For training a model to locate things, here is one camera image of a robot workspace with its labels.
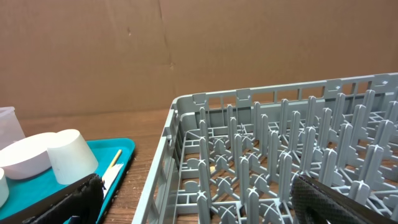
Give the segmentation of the white bowl with peanuts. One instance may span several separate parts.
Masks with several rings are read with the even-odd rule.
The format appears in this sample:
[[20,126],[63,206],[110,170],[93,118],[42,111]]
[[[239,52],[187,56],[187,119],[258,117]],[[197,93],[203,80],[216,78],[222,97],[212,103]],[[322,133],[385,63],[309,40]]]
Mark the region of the white bowl with peanuts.
[[51,167],[47,143],[55,133],[40,133],[16,141],[1,150],[1,168],[9,179],[21,180]]

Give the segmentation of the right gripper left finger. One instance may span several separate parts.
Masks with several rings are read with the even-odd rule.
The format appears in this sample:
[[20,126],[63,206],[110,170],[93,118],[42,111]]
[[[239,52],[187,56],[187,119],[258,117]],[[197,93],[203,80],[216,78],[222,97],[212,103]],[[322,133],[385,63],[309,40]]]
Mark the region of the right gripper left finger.
[[1,224],[96,223],[104,202],[104,183],[90,174],[43,200],[1,220]]

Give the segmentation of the white upturned cup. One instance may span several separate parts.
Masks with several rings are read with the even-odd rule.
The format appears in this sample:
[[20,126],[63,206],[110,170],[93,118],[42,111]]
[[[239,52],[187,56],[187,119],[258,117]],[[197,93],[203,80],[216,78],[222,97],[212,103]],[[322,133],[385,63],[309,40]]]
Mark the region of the white upturned cup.
[[53,134],[47,143],[47,153],[59,184],[72,184],[95,172],[98,161],[77,129],[65,129]]

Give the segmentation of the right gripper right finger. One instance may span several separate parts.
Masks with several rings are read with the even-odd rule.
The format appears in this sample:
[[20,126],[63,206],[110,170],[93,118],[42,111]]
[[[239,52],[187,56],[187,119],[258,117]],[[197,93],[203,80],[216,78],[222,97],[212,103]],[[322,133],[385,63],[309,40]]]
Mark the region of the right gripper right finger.
[[300,224],[397,223],[306,175],[294,178],[291,194],[295,222]]

